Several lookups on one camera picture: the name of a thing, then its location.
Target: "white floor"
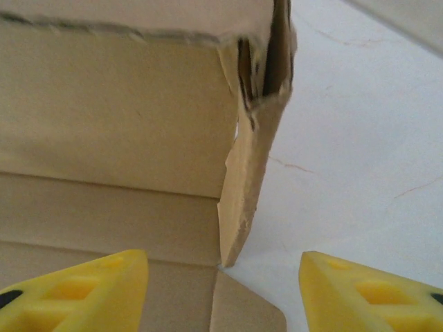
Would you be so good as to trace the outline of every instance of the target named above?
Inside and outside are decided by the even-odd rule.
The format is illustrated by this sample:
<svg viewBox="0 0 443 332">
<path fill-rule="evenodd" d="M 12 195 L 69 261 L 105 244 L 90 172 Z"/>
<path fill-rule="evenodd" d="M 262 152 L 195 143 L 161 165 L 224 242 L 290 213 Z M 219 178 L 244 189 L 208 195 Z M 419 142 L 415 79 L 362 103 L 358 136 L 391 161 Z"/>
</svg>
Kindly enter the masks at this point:
<svg viewBox="0 0 443 332">
<path fill-rule="evenodd" d="M 443 288 L 443 60 L 340 0 L 292 16 L 294 95 L 228 273 L 307 331 L 305 250 Z"/>
</svg>

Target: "cardboard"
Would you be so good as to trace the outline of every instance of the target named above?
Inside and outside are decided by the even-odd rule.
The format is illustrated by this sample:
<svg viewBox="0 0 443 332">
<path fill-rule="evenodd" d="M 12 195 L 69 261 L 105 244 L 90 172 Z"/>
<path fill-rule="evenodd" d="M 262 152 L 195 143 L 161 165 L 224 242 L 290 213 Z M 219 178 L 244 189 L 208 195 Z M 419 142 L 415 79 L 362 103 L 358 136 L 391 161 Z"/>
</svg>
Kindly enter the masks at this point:
<svg viewBox="0 0 443 332">
<path fill-rule="evenodd" d="M 141 331 L 285 331 L 217 265 L 246 241 L 291 95 L 289 12 L 1 0 L 0 286 L 142 248 Z"/>
</svg>

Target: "yellow plastic part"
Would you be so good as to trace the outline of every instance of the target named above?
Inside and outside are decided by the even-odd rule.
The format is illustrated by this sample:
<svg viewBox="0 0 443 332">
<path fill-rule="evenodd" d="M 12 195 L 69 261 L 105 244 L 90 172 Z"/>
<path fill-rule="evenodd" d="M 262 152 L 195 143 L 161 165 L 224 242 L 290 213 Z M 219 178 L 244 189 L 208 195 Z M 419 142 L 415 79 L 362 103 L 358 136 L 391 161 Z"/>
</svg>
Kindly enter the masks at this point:
<svg viewBox="0 0 443 332">
<path fill-rule="evenodd" d="M 0 292 L 0 332 L 136 332 L 147 258 L 128 250 Z"/>
<path fill-rule="evenodd" d="M 442 332 L 443 290 L 319 252 L 302 255 L 310 332 Z"/>
</svg>

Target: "black rubber tip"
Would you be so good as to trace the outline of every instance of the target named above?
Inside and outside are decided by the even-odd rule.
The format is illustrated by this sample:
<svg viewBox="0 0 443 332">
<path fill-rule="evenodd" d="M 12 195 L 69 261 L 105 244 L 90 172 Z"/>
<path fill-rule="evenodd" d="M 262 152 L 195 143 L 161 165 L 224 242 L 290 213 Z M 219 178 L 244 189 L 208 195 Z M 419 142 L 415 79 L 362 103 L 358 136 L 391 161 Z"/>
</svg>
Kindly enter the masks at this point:
<svg viewBox="0 0 443 332">
<path fill-rule="evenodd" d="M 0 309 L 17 299 L 21 294 L 23 294 L 21 290 L 10 290 L 9 292 L 0 294 Z"/>
<path fill-rule="evenodd" d="M 432 293 L 431 296 L 434 298 L 435 301 L 437 301 L 440 304 L 443 304 L 443 294 Z"/>
</svg>

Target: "cardboard box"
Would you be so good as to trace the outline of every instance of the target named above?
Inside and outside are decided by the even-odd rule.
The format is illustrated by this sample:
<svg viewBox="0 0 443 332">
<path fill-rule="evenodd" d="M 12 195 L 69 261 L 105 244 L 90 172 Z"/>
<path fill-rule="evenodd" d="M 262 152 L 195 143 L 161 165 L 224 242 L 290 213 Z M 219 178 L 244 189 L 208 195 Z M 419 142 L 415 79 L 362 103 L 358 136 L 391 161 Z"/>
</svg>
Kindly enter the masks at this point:
<svg viewBox="0 0 443 332">
<path fill-rule="evenodd" d="M 285 331 L 219 271 L 291 94 L 287 0 L 0 1 L 0 286 L 128 248 L 143 331 Z"/>
</svg>

